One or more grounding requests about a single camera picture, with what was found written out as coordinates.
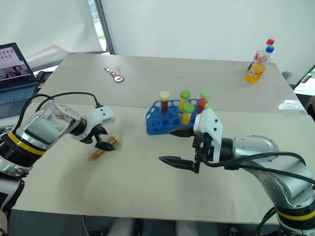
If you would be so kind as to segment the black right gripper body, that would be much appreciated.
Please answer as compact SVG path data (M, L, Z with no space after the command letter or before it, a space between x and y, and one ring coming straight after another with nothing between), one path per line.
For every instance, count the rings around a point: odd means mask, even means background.
M208 133L203 133L201 138L195 135L192 147L195 148L193 172L198 174L200 164L204 163L206 166L212 167L213 164L208 161L208 157L213 157L212 137Z

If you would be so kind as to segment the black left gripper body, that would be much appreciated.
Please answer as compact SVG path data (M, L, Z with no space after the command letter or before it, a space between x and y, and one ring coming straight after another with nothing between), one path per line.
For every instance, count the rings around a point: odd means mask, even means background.
M95 135L101 136L101 134L98 133L99 125L100 124L96 125L86 137L80 140L80 142L85 143L85 144L91 144L93 142L93 137L95 137Z

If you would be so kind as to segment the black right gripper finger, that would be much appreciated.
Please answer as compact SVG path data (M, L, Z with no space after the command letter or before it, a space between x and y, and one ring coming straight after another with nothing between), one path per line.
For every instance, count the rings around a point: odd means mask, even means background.
M196 174L199 173L199 162L194 162L191 160L184 160L176 156L161 156L158 158L163 163L172 166L177 169L189 170Z
M195 135L195 132L193 127L178 127L170 130L168 134L176 137L192 137Z

